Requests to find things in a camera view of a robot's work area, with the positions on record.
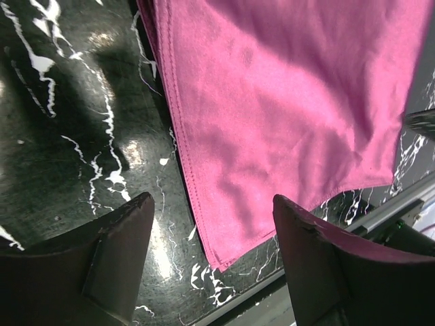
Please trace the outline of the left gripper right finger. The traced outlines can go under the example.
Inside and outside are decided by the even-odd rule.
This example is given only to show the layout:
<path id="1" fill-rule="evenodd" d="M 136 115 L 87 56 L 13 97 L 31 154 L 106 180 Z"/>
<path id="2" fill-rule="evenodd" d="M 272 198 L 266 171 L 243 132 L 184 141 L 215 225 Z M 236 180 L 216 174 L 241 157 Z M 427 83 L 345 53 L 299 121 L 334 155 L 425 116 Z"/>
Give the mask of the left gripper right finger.
<path id="1" fill-rule="evenodd" d="M 368 240 L 284 196 L 273 219 L 298 325 L 433 325 L 434 241 L 407 225 Z"/>

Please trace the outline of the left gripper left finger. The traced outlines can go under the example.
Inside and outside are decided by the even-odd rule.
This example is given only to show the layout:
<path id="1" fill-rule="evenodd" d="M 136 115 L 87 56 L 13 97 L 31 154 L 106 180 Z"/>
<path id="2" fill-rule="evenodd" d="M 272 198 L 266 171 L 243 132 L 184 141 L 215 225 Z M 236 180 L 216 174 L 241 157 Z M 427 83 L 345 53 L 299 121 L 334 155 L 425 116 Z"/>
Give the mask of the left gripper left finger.
<path id="1" fill-rule="evenodd" d="M 144 192 L 25 250 L 1 245 L 1 324 L 129 325 L 154 211 Z"/>

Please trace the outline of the purple satin napkin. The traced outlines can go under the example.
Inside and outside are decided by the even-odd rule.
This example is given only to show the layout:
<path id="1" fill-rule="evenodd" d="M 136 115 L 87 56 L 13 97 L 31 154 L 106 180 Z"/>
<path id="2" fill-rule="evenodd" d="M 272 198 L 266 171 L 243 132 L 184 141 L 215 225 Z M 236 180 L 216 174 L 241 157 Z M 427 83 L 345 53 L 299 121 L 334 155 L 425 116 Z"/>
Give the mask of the purple satin napkin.
<path id="1" fill-rule="evenodd" d="M 226 270 L 311 211 L 394 180 L 433 1 L 139 1 L 197 230 Z"/>

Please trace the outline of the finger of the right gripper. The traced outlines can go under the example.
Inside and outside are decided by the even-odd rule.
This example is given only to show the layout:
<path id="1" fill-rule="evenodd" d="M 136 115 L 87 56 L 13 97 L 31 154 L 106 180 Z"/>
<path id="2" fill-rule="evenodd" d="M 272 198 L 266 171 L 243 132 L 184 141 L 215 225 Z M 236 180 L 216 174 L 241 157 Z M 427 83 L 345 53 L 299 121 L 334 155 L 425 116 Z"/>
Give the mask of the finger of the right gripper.
<path id="1" fill-rule="evenodd" d="M 431 141 L 435 141 L 435 109 L 428 109 L 406 115 L 404 125 L 417 134 Z"/>

